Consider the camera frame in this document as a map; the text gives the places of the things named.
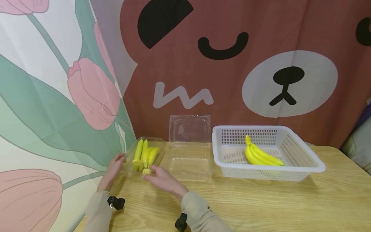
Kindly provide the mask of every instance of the white zigzag shape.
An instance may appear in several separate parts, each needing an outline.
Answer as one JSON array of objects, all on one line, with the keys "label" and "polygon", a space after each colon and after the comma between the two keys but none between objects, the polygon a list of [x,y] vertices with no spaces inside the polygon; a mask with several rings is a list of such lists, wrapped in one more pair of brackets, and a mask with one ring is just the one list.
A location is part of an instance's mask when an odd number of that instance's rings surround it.
[{"label": "white zigzag shape", "polygon": [[183,86],[177,87],[165,96],[164,91],[165,84],[163,82],[157,82],[155,87],[155,95],[153,98],[154,108],[159,109],[174,100],[176,97],[180,98],[180,101],[186,109],[191,109],[202,100],[204,100],[207,105],[211,105],[212,103],[214,103],[214,99],[208,89],[202,89],[192,98],[189,98],[186,88],[184,88]]}]

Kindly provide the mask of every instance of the container lid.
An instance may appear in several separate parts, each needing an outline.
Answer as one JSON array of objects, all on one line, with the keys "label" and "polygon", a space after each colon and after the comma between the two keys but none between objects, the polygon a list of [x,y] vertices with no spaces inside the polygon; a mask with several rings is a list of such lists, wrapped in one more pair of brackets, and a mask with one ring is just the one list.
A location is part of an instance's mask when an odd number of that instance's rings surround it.
[{"label": "container lid", "polygon": [[210,115],[172,115],[169,122],[169,149],[163,166],[179,181],[210,180]]},{"label": "container lid", "polygon": [[210,146],[210,115],[172,115],[169,122],[170,143],[202,143]]}]

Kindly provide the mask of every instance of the wrist strap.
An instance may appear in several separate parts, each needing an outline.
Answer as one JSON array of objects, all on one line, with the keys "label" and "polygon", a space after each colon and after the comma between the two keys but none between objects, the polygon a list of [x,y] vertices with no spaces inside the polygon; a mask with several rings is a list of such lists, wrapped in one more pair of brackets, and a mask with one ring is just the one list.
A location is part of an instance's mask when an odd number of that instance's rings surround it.
[{"label": "wrist strap", "polygon": [[187,229],[187,223],[186,223],[187,217],[188,217],[187,214],[182,213],[180,217],[178,218],[178,220],[175,222],[175,228],[179,232],[184,232]]},{"label": "wrist strap", "polygon": [[124,198],[117,199],[117,197],[115,196],[109,196],[107,202],[111,208],[113,206],[116,210],[120,210],[120,209],[123,209],[124,207],[125,199]]}]

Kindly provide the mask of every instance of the white oval patch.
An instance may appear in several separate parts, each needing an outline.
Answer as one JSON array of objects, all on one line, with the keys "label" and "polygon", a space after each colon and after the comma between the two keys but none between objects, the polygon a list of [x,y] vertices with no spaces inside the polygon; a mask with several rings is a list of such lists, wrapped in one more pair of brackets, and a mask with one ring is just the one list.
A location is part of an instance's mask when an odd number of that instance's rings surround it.
[{"label": "white oval patch", "polygon": [[[294,101],[284,94],[287,98],[270,105],[284,88],[273,80],[274,74],[292,66],[304,71],[301,80],[288,85],[287,93]],[[242,85],[242,99],[251,111],[264,117],[302,115],[325,103],[334,92],[337,81],[337,68],[327,57],[304,50],[284,52],[263,61],[249,73]]]}]

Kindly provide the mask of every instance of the clear plastic container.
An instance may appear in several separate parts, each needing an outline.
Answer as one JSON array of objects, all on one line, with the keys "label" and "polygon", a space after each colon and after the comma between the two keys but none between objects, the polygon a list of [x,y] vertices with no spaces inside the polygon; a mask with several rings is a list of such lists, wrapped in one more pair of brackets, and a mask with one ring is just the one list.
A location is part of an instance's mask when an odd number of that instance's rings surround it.
[{"label": "clear plastic container", "polygon": [[166,141],[161,139],[161,138],[153,138],[153,137],[140,137],[137,139],[137,141],[129,148],[129,150],[127,151],[126,153],[126,163],[123,165],[123,170],[125,170],[125,172],[130,176],[130,175],[133,175],[133,174],[138,174],[138,175],[142,175],[142,172],[137,170],[137,171],[134,171],[133,168],[132,168],[132,161],[134,160],[134,155],[135,155],[135,151],[137,149],[137,145],[138,145],[138,142],[139,140],[143,139],[144,140],[148,140],[148,146],[149,147],[159,147],[160,148],[160,153],[157,155],[156,157],[156,160],[154,162],[154,165],[160,165],[163,157],[164,157],[164,154],[166,152]]},{"label": "clear plastic container", "polygon": [[212,151],[209,115],[172,115],[169,148],[161,166],[180,181],[211,180]]}]

